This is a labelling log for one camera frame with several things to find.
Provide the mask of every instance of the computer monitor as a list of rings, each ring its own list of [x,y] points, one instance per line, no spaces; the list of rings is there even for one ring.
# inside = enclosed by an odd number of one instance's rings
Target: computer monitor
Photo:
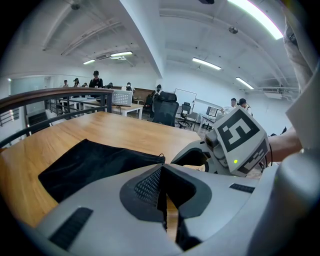
[[[217,112],[218,112],[218,109],[212,106],[208,106],[208,109],[206,110],[206,114],[212,117],[216,117]]]

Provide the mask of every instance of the black office chair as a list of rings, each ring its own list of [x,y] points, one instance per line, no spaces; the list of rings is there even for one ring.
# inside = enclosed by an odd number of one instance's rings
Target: black office chair
[[[153,123],[166,126],[175,126],[176,113],[179,107],[177,96],[174,93],[162,91],[153,102],[154,118]]]
[[[192,124],[187,121],[187,115],[190,114],[191,106],[189,102],[185,102],[181,105],[181,114],[180,116],[183,118],[183,121],[181,122],[184,125],[191,126]]]

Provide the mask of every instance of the smoke detector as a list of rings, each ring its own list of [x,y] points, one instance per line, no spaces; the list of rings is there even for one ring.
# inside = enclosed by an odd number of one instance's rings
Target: smoke detector
[[[229,27],[229,32],[231,34],[236,34],[236,33],[238,33],[238,29],[235,26],[231,26],[231,27]]]

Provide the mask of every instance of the person standing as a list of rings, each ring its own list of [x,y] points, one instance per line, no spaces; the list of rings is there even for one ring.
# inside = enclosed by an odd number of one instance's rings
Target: person standing
[[[67,80],[64,80],[64,85],[63,85],[63,87],[69,87]]]
[[[91,79],[89,83],[90,88],[102,88],[104,86],[102,79],[99,77],[99,71],[95,70],[93,72],[94,78]]]
[[[151,113],[150,113],[150,117],[153,118],[155,116],[155,99],[157,99],[160,95],[160,93],[162,92],[163,88],[161,86],[161,84],[158,84],[155,88],[155,90],[152,92],[151,94],[151,98],[152,98],[152,107],[151,107]]]
[[[135,91],[136,91],[136,89],[131,85],[131,83],[130,82],[128,82],[127,84],[126,84],[126,90],[127,91],[132,91],[132,95],[135,93]]]
[[[241,99],[239,100],[239,105],[240,105],[241,107],[243,107],[249,115],[254,116],[254,115],[252,114],[252,109],[251,109],[251,107],[247,104],[247,101],[246,101],[245,98],[241,98]]]
[[[79,78],[76,78],[73,81],[74,81],[74,87],[80,87]]]
[[[232,110],[236,108],[236,104],[237,104],[236,98],[232,98],[231,105],[221,108],[222,114],[226,114],[226,115],[229,114]]]

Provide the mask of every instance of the black vent grille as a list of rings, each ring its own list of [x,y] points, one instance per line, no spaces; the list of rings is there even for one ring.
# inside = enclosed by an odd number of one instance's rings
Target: black vent grille
[[[107,57],[106,54],[96,57],[97,60],[105,59]]]
[[[60,226],[50,237],[50,241],[67,250],[73,243],[85,223],[89,219],[93,210],[80,207]]]
[[[136,196],[145,203],[156,207],[160,193],[161,169],[140,181],[135,187]]]

